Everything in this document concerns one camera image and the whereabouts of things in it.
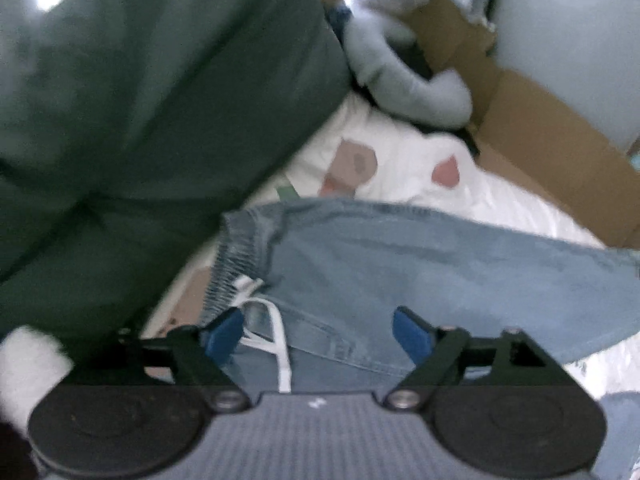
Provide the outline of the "blue denim drawstring pants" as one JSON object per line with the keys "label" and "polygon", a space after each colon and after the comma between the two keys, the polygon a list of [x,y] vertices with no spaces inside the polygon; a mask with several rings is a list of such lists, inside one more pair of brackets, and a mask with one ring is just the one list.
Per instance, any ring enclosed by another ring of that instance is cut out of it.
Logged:
{"label": "blue denim drawstring pants", "polygon": [[607,356],[626,379],[605,393],[603,479],[639,461],[639,376],[616,348],[639,335],[639,256],[475,223],[434,209],[292,200],[227,214],[201,314],[226,310],[238,278],[281,312],[293,386],[384,393],[412,364],[392,333],[405,306],[433,324],[493,337],[518,326],[556,360]]}

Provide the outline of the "white black fuzzy blanket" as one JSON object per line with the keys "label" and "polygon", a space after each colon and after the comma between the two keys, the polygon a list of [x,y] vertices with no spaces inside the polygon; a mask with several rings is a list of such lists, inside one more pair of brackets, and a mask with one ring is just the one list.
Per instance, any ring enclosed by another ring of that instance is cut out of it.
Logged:
{"label": "white black fuzzy blanket", "polygon": [[32,411],[72,368],[54,337],[29,326],[12,330],[1,343],[1,419],[26,437]]}

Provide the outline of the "brown cardboard sheet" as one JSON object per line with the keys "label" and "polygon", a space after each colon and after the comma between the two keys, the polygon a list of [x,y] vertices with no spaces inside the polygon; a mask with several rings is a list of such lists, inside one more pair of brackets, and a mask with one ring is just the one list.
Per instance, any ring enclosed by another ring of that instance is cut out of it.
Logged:
{"label": "brown cardboard sheet", "polygon": [[639,246],[639,174],[582,116],[528,77],[500,67],[497,36],[451,0],[402,16],[435,74],[453,68],[472,94],[480,166],[555,204],[610,247]]}

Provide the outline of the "grey curved neck pillow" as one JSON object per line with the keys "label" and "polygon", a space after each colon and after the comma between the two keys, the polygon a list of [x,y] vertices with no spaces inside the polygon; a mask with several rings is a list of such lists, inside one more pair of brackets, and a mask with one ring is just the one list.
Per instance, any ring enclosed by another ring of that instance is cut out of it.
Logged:
{"label": "grey curved neck pillow", "polygon": [[403,58],[422,58],[418,38],[393,6],[356,0],[342,46],[357,84],[383,112],[433,129],[456,130],[472,116],[471,90],[453,68],[423,76]]}

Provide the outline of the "dark green pillow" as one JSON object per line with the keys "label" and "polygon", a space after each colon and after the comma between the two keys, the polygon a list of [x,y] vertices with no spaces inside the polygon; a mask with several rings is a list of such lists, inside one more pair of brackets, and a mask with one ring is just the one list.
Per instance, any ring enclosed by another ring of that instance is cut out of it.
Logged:
{"label": "dark green pillow", "polygon": [[1,328],[93,340],[349,88],[319,0],[63,0],[1,58]]}

